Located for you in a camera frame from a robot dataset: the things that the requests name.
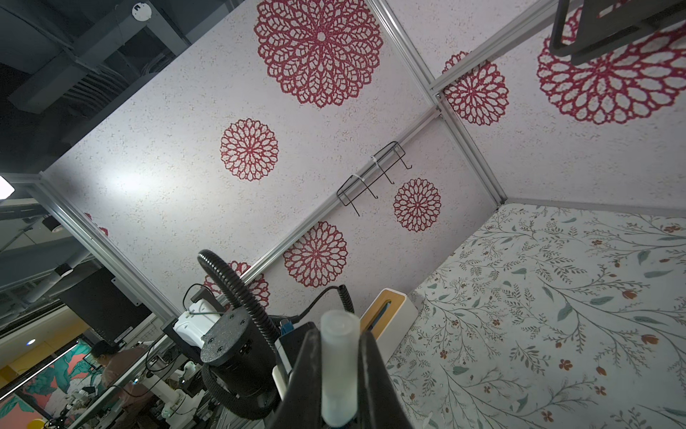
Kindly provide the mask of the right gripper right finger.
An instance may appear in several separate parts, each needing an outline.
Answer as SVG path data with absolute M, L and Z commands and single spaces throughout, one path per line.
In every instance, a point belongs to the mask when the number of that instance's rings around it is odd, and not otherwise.
M 360 336 L 357 366 L 359 427 L 412 429 L 371 332 Z

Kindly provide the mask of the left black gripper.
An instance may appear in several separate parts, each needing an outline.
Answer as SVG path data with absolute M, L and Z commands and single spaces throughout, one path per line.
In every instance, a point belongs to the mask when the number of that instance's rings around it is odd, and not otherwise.
M 202 375 L 209 391 L 246 399 L 276 391 L 275 354 L 246 309 L 220 316 L 202 340 Z

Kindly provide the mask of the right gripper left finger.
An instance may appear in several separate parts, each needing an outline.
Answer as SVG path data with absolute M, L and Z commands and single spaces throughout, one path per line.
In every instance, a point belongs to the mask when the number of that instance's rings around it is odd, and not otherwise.
M 322 342 L 314 328 L 304 338 L 285 397 L 270 428 L 322 427 Z

